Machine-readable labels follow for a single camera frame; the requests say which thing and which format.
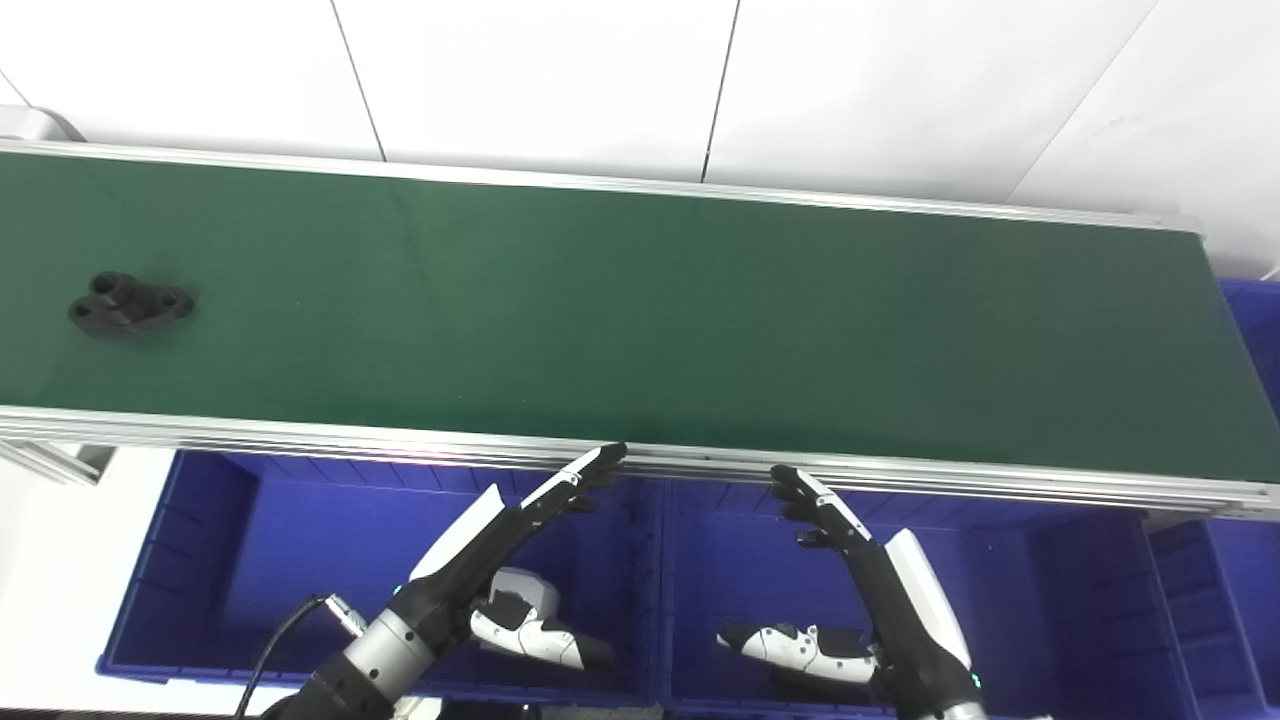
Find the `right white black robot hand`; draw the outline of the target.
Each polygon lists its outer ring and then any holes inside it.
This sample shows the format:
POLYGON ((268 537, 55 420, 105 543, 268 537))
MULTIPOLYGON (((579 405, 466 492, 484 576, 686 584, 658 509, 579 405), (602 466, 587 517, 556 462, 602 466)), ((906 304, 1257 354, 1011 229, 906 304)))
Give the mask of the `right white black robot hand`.
POLYGON ((833 489, 799 468, 774 465, 771 493, 783 518, 809 525, 797 544, 841 557, 870 633, 730 619, 717 626, 717 643, 801 676, 867 685, 899 719, 986 719, 966 638, 916 536, 901 529, 877 541, 833 489))

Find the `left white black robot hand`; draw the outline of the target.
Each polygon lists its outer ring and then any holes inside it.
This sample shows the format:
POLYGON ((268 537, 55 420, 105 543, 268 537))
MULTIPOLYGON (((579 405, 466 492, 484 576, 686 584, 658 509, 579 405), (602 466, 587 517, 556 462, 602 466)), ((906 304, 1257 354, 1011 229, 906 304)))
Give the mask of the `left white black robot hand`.
POLYGON ((593 448, 544 480, 520 503, 507 505, 490 488, 442 534, 388 603, 412 634, 407 643, 417 680, 472 635, 509 652, 586 671, 614 667, 613 648, 572 630, 513 593, 493 592, 492 580, 526 541, 567 512, 591 512, 589 492, 609 486, 628 448, 593 448))

